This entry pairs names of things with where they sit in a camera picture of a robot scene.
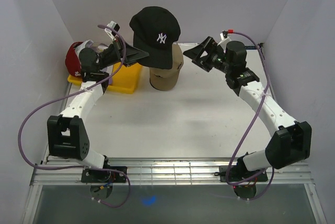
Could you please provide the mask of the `black baseball cap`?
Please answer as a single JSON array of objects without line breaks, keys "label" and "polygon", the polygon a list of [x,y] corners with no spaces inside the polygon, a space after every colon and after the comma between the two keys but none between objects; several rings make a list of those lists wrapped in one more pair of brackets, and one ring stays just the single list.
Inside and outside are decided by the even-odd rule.
[{"label": "black baseball cap", "polygon": [[177,42],[181,29],[175,16],[159,6],[148,6],[130,20],[133,31],[133,46],[149,55],[139,64],[149,68],[169,70],[172,68],[172,45]]}]

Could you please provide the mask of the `beige baseball cap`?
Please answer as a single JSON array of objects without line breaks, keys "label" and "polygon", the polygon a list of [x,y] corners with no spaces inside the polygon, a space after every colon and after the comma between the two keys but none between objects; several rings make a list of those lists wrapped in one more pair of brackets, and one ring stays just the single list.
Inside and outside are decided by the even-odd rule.
[{"label": "beige baseball cap", "polygon": [[159,91],[170,91],[178,81],[184,56],[178,44],[172,45],[172,68],[169,70],[149,68],[149,81],[153,88]]}]

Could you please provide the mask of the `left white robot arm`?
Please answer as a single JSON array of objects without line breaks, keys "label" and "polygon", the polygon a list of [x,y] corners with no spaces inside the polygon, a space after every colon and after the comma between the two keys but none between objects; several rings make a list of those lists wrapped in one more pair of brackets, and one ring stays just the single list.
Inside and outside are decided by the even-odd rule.
[{"label": "left white robot arm", "polygon": [[79,63],[82,84],[80,93],[70,104],[59,115],[47,120],[49,153],[94,168],[93,176],[105,182],[111,176],[111,169],[105,165],[106,157],[90,147],[84,123],[109,86],[112,66],[116,63],[131,66],[149,54],[114,39],[109,46],[91,40],[74,43],[66,56]]}]

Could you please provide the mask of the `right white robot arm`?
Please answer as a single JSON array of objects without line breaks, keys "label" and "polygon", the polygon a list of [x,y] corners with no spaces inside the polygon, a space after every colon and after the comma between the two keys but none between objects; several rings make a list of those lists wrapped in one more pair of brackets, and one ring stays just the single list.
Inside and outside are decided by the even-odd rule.
[{"label": "right white robot arm", "polygon": [[309,158],[311,125],[297,121],[267,95],[259,77],[247,67],[247,51],[242,42],[226,37],[217,43],[207,37],[183,54],[206,72],[212,69],[223,72],[229,88],[252,108],[271,136],[264,150],[239,157],[236,165],[224,172],[226,179],[248,181],[261,170],[270,167],[279,170]]}]

